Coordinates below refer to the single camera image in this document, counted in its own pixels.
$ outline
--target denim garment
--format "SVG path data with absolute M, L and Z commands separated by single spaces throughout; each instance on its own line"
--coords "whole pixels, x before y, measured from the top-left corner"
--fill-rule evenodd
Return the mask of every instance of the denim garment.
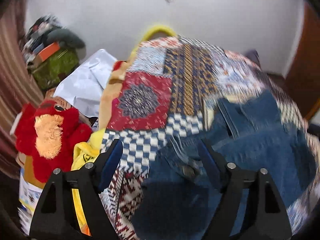
M 303 131 L 281 124 L 276 102 L 269 91 L 244 105 L 222 98 L 211 129 L 186 138 L 171 138 L 150 165 L 144 200 L 132 217 L 137 235 L 147 240 L 200 240 L 209 225 L 221 194 L 209 182 L 197 145 L 210 140 L 227 162 L 242 169 L 266 168 L 286 207 L 313 180 L 316 164 Z M 244 218 L 248 190 L 244 190 L 232 233 Z

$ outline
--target stuffed animal eye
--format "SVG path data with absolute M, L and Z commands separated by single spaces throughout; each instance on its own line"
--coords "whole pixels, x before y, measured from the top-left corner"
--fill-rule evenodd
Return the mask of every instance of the stuffed animal eye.
M 54 109 L 56 109 L 57 111 L 64 111 L 64 108 L 59 105 L 54 106 Z

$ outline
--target flower motif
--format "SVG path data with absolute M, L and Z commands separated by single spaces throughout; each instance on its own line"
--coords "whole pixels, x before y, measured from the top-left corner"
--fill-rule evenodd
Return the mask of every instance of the flower motif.
M 123 110 L 122 115 L 131 119 L 145 118 L 149 114 L 154 114 L 160 105 L 152 88 L 144 84 L 132 85 L 123 92 L 119 101 L 118 107 Z

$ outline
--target orange object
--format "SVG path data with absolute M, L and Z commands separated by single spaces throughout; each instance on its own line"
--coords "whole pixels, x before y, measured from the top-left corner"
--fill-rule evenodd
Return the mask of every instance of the orange object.
M 41 50 L 38 55 L 34 59 L 35 65 L 39 65 L 44 62 L 48 57 L 50 57 L 53 53 L 57 52 L 60 49 L 59 43 L 54 42 L 49 46 L 45 47 Z

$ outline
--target patchwork bedsheet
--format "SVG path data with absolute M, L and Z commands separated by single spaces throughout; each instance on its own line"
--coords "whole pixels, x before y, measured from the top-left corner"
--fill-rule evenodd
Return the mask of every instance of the patchwork bedsheet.
M 154 80 L 162 80 L 163 86 Z M 101 151 L 105 151 L 113 139 L 119 138 L 124 153 L 109 188 L 100 195 L 122 239 L 139 239 L 130 219 L 143 199 L 141 183 L 148 176 L 149 164 L 157 151 L 171 135 L 186 137 L 208 129 L 219 97 L 245 102 L 269 89 L 277 101 L 282 122 L 293 122 L 305 131 L 319 166 L 319 140 L 307 133 L 308 123 L 297 105 L 241 54 L 183 36 L 145 41 L 139 46 L 124 84 L 113 106 L 115 118 L 111 118 L 101 145 Z M 128 105 L 133 100 L 134 108 Z M 317 170 L 305 193 L 287 209 L 294 234 L 311 212 L 309 195 L 319 195 L 319 181 Z

